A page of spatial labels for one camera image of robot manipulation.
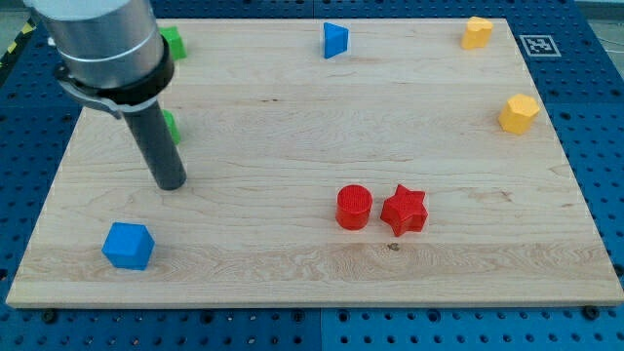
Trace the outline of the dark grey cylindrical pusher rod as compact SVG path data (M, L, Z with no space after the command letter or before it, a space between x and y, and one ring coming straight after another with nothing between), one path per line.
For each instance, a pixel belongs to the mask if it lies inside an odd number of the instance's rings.
M176 190L186 182L186 170L157 100L124 113L136 145L163 190Z

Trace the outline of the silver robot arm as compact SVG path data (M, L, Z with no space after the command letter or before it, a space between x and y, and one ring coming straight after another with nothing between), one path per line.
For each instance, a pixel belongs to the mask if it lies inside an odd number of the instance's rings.
M175 190L186 171L159 105L175 63L148 0L26 0L62 62L54 74L85 107L126 121L157 186Z

